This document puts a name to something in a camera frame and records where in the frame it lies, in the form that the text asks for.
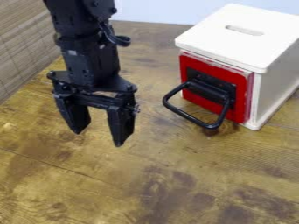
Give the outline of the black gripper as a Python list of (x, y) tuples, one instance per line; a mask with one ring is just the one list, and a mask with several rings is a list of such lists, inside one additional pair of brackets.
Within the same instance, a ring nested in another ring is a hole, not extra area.
[(113, 144), (120, 147), (134, 131), (136, 85), (120, 72), (117, 44), (102, 34), (86, 37), (54, 36), (65, 63), (64, 71), (48, 73), (60, 115), (73, 133), (90, 123), (89, 109), (106, 110)]

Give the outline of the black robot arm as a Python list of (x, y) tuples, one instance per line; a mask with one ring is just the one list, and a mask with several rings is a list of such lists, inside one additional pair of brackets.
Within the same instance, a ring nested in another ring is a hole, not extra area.
[(46, 74), (61, 117), (74, 133), (90, 123), (89, 108), (106, 111), (114, 146), (133, 134), (136, 85), (118, 75), (117, 48), (130, 38), (114, 34), (114, 0), (42, 0), (66, 69)]

